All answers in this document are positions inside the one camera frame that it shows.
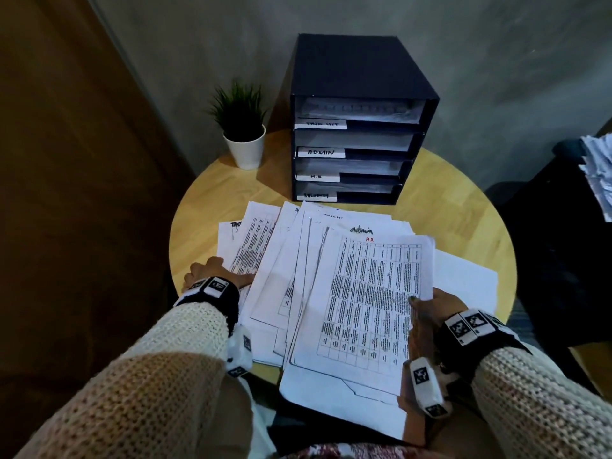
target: wrist strap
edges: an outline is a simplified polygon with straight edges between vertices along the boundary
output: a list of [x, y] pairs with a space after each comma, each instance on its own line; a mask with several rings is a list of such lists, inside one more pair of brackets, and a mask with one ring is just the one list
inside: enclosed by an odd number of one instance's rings
[[239, 301], [240, 292], [236, 285], [222, 277], [208, 277], [191, 285], [172, 308], [181, 304], [206, 302], [217, 308], [225, 316], [231, 335], [235, 324], [238, 322]]
[[468, 309], [448, 318], [436, 332], [434, 343], [444, 366], [469, 383], [480, 361], [496, 349], [517, 347], [531, 354], [514, 331], [478, 309]]

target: wooden door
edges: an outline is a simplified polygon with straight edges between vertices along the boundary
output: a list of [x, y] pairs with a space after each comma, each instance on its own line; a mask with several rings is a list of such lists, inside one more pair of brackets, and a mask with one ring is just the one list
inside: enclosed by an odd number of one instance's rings
[[86, 0], [0, 0], [0, 456], [166, 310], [192, 177]]

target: round wooden table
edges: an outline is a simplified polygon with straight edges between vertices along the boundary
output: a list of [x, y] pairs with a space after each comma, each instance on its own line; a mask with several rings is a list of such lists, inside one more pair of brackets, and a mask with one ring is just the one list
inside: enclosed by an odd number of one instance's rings
[[[177, 292], [192, 262], [217, 253], [218, 223], [242, 219], [249, 201], [282, 206], [291, 197], [291, 132], [266, 135], [261, 167], [243, 171], [227, 154], [189, 187], [170, 231], [170, 270]], [[390, 214], [409, 221], [417, 234], [431, 235], [436, 247], [498, 273], [495, 314], [506, 321], [516, 292], [512, 241], [485, 194], [452, 164], [421, 149], [395, 206], [333, 204], [335, 208]], [[255, 364], [253, 372], [273, 383], [275, 367]]]

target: cream knit sweater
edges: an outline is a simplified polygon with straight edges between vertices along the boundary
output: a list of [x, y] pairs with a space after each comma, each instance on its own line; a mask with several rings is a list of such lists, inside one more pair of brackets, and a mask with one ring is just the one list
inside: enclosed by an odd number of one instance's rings
[[[207, 303], [172, 309], [17, 457], [202, 457], [226, 340], [224, 316]], [[472, 388], [508, 458], [612, 458], [612, 406], [527, 352], [493, 352]]]

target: gray wall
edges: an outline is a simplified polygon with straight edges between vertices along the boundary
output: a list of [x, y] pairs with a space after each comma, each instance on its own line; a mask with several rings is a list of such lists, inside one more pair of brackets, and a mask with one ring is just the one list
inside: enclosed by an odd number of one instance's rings
[[612, 116], [612, 0], [91, 0], [192, 168], [225, 151], [215, 85], [279, 94], [298, 33], [397, 35], [440, 94], [424, 146], [481, 188]]

